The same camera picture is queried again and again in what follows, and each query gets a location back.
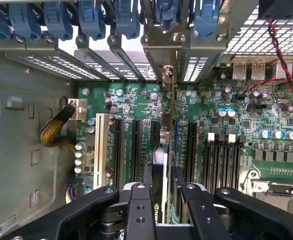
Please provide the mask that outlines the white PCI expansion slot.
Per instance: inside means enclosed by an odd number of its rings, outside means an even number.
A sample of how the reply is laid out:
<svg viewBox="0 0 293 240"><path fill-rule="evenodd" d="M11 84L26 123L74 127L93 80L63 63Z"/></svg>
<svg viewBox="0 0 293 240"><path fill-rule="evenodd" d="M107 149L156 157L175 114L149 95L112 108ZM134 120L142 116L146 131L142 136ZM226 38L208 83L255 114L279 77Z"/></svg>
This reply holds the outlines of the white PCI expansion slot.
<svg viewBox="0 0 293 240"><path fill-rule="evenodd" d="M94 145L94 163L93 163L93 189L98 189L103 185L104 170L104 150L105 150L105 114L97 113L95 123L95 145Z"/></svg>

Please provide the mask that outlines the perforated metal slot cover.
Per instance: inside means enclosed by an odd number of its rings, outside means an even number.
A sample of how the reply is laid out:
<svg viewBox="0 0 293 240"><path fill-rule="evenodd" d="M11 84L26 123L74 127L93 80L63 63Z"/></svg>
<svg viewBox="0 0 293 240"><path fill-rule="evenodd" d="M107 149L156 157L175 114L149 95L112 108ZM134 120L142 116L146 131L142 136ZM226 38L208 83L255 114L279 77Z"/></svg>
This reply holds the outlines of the perforated metal slot cover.
<svg viewBox="0 0 293 240"><path fill-rule="evenodd" d="M126 52L122 49L122 35L110 35L107 39L107 43L111 52L132 71L136 78L141 82L145 82L146 79L144 78L144 76L131 61Z"/></svg>
<svg viewBox="0 0 293 240"><path fill-rule="evenodd" d="M0 40L0 54L9 60L26 65L30 68L62 77L68 80L75 80L76 75L54 63L49 63L43 57L34 56L27 50L27 41L23 37L14 37L10 40Z"/></svg>
<svg viewBox="0 0 293 240"><path fill-rule="evenodd" d="M103 68L106 68L111 74L116 76L120 81L127 81L128 79L116 70L112 65L110 65L106 60L104 60L100 55L93 51L89 47L90 38L84 33L79 33L75 39L78 50L80 50L84 55L89 57L98 65L101 65Z"/></svg>
<svg viewBox="0 0 293 240"><path fill-rule="evenodd" d="M215 66L226 49L227 43L222 40L217 41L215 34L198 37L197 32L192 29L180 82L185 84L199 82Z"/></svg>
<svg viewBox="0 0 293 240"><path fill-rule="evenodd" d="M26 49L34 56L49 60L49 63L62 67L76 75L77 81L108 81L109 78L74 57L75 41L62 41L56 37L47 36L39 41L29 41Z"/></svg>

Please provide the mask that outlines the long black expansion slot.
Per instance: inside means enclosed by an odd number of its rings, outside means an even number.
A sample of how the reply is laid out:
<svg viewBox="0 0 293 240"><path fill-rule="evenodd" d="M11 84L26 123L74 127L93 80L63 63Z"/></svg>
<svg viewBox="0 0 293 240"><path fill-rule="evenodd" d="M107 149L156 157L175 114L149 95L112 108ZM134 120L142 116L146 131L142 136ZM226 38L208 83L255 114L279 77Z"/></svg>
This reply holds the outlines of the long black expansion slot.
<svg viewBox="0 0 293 240"><path fill-rule="evenodd" d="M186 181L194 181L194 167L197 152L197 123L189 122L186 142Z"/></svg>
<svg viewBox="0 0 293 240"><path fill-rule="evenodd" d="M142 146L142 122L134 119L132 121L132 141L131 141L131 176L132 182L140 181L140 163Z"/></svg>
<svg viewBox="0 0 293 240"><path fill-rule="evenodd" d="M114 186L120 191L123 187L123 162L124 162L124 132L125 122L122 118L115 121L114 132Z"/></svg>

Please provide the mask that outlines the white case sticker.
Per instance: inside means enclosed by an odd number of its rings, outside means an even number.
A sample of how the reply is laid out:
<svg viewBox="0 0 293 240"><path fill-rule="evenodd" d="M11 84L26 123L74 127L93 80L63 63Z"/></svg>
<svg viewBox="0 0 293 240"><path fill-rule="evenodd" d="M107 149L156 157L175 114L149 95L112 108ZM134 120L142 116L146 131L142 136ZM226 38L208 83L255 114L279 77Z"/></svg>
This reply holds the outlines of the white case sticker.
<svg viewBox="0 0 293 240"><path fill-rule="evenodd" d="M9 217L8 219L6 219L4 222L0 224L0 236L3 236L5 233L7 233L9 230L15 227L17 224L18 224L17 215L13 214L11 217Z"/></svg>

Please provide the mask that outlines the black RAM slot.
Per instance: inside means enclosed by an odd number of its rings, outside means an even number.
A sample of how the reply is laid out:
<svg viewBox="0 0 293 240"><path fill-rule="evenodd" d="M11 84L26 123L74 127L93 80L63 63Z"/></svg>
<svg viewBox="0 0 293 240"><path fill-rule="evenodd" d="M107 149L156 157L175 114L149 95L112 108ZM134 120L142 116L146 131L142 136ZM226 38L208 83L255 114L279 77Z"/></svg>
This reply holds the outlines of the black RAM slot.
<svg viewBox="0 0 293 240"><path fill-rule="evenodd" d="M213 178L212 178L212 191L219 187L220 184L220 156L221 156L222 143L217 142L214 148L214 163L213 163Z"/></svg>
<svg viewBox="0 0 293 240"><path fill-rule="evenodd" d="M233 169L232 169L232 187L238 189L239 185L239 168L240 168L240 154L241 154L241 144L236 144L233 152Z"/></svg>
<svg viewBox="0 0 293 240"><path fill-rule="evenodd" d="M224 152L223 152L223 170L222 170L222 186L230 187L231 183L231 174L233 167L233 148L236 143L236 135L229 134L227 136L226 142L224 144Z"/></svg>
<svg viewBox="0 0 293 240"><path fill-rule="evenodd" d="M204 145L203 185L209 193L212 192L215 140L215 134L209 132Z"/></svg>

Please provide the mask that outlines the silver USB port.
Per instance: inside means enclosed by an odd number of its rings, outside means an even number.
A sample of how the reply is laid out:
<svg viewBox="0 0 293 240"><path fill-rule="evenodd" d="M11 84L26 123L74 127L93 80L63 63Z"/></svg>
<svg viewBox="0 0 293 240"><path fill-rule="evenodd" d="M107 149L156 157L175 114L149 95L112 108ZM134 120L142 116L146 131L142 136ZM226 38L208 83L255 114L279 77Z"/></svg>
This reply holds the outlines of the silver USB port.
<svg viewBox="0 0 293 240"><path fill-rule="evenodd" d="M234 62L232 67L232 79L246 80L247 79L247 63Z"/></svg>
<svg viewBox="0 0 293 240"><path fill-rule="evenodd" d="M251 79L264 80L266 73L266 64L264 62L253 62L251 64Z"/></svg>

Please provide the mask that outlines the blue expansion slot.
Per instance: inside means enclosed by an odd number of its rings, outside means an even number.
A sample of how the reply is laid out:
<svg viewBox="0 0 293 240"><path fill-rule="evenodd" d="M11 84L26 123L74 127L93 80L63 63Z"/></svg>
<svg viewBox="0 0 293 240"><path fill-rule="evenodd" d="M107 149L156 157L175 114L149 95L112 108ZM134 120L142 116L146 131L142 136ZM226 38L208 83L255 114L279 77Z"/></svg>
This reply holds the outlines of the blue expansion slot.
<svg viewBox="0 0 293 240"><path fill-rule="evenodd" d="M175 120L174 122L174 133L173 133L173 143L174 143L174 148L173 148L173 153L177 153L177 148L178 148L178 136L179 136L179 121Z"/></svg>

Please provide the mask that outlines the short black expansion slot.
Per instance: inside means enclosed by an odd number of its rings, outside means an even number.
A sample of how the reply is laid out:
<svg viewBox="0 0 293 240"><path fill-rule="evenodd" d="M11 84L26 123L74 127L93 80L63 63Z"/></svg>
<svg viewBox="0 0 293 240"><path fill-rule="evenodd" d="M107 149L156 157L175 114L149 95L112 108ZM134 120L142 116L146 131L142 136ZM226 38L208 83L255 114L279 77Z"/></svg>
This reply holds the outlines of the short black expansion slot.
<svg viewBox="0 0 293 240"><path fill-rule="evenodd" d="M161 123L158 120L150 122L150 143L158 144L160 142Z"/></svg>

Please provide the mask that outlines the grey metal PC case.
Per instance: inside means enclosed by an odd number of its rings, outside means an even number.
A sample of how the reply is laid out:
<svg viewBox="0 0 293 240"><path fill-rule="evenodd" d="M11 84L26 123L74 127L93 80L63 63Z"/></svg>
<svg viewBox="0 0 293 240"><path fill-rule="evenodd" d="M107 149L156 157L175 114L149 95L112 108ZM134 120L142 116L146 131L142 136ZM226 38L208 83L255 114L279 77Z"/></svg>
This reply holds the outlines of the grey metal PC case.
<svg viewBox="0 0 293 240"><path fill-rule="evenodd" d="M82 180L75 172L77 124L80 120L69 120L75 108L68 104L68 99L78 99L80 83L115 81L162 85L141 42L146 34L162 32L156 24L156 0L138 0L140 34L135 39L127 39L117 30L115 0L102 0L105 38L93 40L89 37L89 47L124 75L126 81L119 80L78 50L76 37L83 33L79 24L80 1L0 0L8 14L9 4L32 4L40 20L40 40L47 36L56 38L46 27L44 3L66 2L73 27L70 40L75 41L73 56L109 78L108 81L68 80L9 60L0 53L0 224L14 214L18 222L2 236L88 194L79 194L78 185ZM180 80L195 15L195 0L179 0L179 3L179 24L169 30L170 34L182 32L186 35L185 47L178 54L176 85L184 84ZM247 63L246 80L251 79L252 63L278 64L293 94L293 75L288 69L288 63L293 62L293 18L258 19L258 13L259 0L220 0L215 35L216 40L226 42L227 47L201 80L209 79L217 70L233 72L233 63L236 62ZM22 37L12 26L11 30L11 39ZM138 80L111 52L108 45L110 35L121 35L122 49L144 76L145 82ZM40 40L26 39L26 43ZM130 183L148 184L129 182L118 191L129 189ZM149 240L196 240L192 224L156 223L153 188L150 186L150 189L156 236Z"/></svg>

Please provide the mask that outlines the green motherboard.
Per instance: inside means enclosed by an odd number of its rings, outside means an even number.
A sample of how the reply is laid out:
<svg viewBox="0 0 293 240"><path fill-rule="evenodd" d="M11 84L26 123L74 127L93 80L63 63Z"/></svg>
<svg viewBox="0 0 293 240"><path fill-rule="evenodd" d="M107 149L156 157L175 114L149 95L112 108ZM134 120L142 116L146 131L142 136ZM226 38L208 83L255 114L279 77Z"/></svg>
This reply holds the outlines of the green motherboard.
<svg viewBox="0 0 293 240"><path fill-rule="evenodd" d="M293 62L288 63L293 76ZM174 122L178 120L177 152L171 167L171 224L181 222L174 200L173 167L186 177L188 123L197 124L193 183L203 185L205 142L215 134L222 143L220 183L222 188L224 148L228 135L235 134L241 145L239 178L251 169L263 178L293 181L293 93L279 64L265 65L264 80L232 79L230 69L216 70L198 83L179 83L175 89ZM85 81L79 84L78 99L87 101L86 120L77 124L75 174L82 180L79 194L93 191L96 114L104 114L103 184L114 186L114 141L116 119L124 120L122 189L131 181L131 145L133 120L141 120L141 159L139 182L153 189L155 209L161 200L159 171L154 153L160 143L150 143L151 121L160 121L169 111L170 100L159 83Z"/></svg>

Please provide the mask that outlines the silver CPU socket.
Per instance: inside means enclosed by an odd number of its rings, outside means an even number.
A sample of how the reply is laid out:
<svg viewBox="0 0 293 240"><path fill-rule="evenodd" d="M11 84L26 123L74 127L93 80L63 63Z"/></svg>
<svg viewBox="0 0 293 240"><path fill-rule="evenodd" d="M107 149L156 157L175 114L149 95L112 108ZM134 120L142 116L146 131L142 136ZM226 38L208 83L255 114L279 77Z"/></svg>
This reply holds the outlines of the silver CPU socket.
<svg viewBox="0 0 293 240"><path fill-rule="evenodd" d="M258 169L250 169L240 175L238 190L293 214L293 180L265 178Z"/></svg>

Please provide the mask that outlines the black case fan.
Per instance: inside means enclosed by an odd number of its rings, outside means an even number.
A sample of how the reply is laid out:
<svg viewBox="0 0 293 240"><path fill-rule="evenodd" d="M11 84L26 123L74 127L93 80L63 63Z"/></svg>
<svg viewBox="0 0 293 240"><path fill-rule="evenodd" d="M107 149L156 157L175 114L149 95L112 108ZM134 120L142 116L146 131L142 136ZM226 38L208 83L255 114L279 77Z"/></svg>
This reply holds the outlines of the black case fan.
<svg viewBox="0 0 293 240"><path fill-rule="evenodd" d="M293 18L293 0L259 0L259 20L288 20Z"/></svg>

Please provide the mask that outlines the white power connector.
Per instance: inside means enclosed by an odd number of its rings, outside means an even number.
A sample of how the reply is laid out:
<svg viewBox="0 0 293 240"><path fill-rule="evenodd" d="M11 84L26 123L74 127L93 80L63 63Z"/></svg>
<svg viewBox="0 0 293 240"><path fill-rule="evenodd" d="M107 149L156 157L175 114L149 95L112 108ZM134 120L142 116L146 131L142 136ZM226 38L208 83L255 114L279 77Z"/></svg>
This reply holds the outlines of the white power connector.
<svg viewBox="0 0 293 240"><path fill-rule="evenodd" d="M85 99L69 98L68 104L74 107L74 113L69 120L84 121L87 119L87 101Z"/></svg>

